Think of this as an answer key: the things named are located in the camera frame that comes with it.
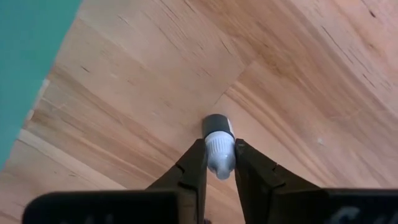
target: plywood surface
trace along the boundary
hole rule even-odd
[[[227,115],[328,187],[398,187],[398,3],[85,0],[0,173],[0,221],[54,190],[143,189]],[[234,177],[206,217],[243,223]]]

